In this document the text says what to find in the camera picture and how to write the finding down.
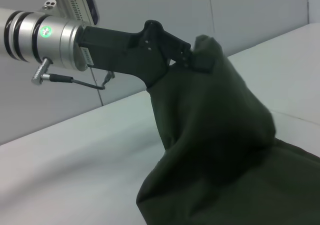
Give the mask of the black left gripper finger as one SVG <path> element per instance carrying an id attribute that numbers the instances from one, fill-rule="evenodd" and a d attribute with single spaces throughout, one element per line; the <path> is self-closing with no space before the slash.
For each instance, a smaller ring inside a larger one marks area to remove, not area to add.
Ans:
<path id="1" fill-rule="evenodd" d="M 196 38 L 194 47 L 182 39 L 163 30 L 161 32 L 161 52 L 168 66 L 173 62 L 183 68 L 199 73 L 211 73 L 216 59 L 208 52 L 200 51 L 201 42 L 210 39 L 207 35 L 200 35 Z"/>

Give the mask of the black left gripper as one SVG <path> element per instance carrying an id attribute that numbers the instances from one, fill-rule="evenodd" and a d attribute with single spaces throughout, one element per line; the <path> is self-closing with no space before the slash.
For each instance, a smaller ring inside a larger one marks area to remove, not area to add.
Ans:
<path id="1" fill-rule="evenodd" d="M 168 72 L 163 47 L 172 37 L 157 21 L 147 21 L 138 33 L 87 26 L 78 45 L 88 49 L 90 67 L 132 75 L 150 88 Z"/>

